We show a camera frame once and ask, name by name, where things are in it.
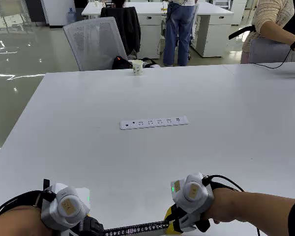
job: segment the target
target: cup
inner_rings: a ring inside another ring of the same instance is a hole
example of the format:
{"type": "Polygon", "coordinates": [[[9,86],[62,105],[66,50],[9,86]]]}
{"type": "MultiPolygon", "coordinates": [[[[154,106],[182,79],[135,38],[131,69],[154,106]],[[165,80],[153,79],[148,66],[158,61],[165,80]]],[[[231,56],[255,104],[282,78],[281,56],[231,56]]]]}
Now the cup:
{"type": "Polygon", "coordinates": [[[142,60],[133,60],[132,61],[133,73],[135,75],[143,74],[143,61],[142,60]]]}

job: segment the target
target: white power strip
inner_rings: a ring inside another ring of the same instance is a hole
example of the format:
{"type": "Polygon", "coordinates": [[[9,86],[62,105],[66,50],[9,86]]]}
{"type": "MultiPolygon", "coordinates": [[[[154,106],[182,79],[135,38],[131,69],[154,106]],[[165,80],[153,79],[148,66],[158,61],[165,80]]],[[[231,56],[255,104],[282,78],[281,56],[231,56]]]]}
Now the white power strip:
{"type": "Polygon", "coordinates": [[[189,121],[186,116],[124,120],[120,122],[120,129],[139,129],[139,128],[181,125],[181,124],[189,124],[189,121]]]}

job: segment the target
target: black jacket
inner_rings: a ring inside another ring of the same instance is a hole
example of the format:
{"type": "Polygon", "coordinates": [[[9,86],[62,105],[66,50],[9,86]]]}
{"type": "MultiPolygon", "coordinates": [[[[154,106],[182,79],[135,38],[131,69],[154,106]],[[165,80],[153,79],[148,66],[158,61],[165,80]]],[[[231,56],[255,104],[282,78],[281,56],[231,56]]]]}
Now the black jacket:
{"type": "Polygon", "coordinates": [[[139,52],[141,29],[135,7],[106,8],[103,7],[100,17],[114,17],[119,29],[124,49],[129,55],[132,50],[139,52]]]}

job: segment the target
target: black bag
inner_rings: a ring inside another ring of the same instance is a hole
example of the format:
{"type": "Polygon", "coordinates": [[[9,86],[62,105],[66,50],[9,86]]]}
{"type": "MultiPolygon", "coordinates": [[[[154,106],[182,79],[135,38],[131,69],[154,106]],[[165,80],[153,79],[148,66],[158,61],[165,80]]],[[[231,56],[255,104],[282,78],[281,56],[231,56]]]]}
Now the black bag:
{"type": "Polygon", "coordinates": [[[150,59],[150,58],[143,58],[141,60],[146,62],[146,63],[147,63],[148,60],[151,61],[151,63],[143,65],[144,68],[150,68],[152,65],[157,65],[157,63],[154,60],[150,59]]]}
{"type": "Polygon", "coordinates": [[[121,56],[114,59],[113,70],[132,69],[132,64],[121,56]]]}

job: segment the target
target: forearm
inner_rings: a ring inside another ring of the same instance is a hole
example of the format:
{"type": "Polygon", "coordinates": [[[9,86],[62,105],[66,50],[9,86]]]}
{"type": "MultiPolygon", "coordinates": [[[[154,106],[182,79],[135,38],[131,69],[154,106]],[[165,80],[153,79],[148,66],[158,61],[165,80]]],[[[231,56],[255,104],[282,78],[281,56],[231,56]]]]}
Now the forearm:
{"type": "Polygon", "coordinates": [[[291,46],[295,42],[295,35],[282,29],[276,23],[272,21],[265,22],[260,30],[261,36],[268,39],[286,43],[291,46]]]}
{"type": "Polygon", "coordinates": [[[295,199],[260,193],[238,193],[236,219],[247,221],[269,236],[288,236],[288,217],[295,199]]]}
{"type": "Polygon", "coordinates": [[[0,216],[0,236],[51,236],[40,220],[40,209],[32,206],[16,207],[0,216]]]}

